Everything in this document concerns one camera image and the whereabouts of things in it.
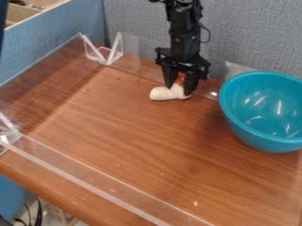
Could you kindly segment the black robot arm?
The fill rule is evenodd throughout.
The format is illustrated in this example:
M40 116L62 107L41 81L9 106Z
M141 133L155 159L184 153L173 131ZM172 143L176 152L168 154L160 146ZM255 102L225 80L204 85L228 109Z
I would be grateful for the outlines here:
M200 0L148 0L165 6L165 20L169 22L169 47L156 47L156 64L161 66L165 89L176 86L176 79L184 76L183 96L196 90L199 80L207 80L211 63L200 56L200 30L208 28L200 23L203 6Z

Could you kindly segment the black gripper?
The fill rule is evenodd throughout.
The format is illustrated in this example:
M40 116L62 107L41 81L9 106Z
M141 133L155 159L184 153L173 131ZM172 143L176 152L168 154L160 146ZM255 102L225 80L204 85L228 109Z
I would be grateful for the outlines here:
M171 88L173 85L177 73L185 74L184 79L184 96L189 96L196 90L200 79L207 80L211 63L199 55L195 54L189 58L176 58L171 53L172 49L155 49L156 64L161 66L165 87Z

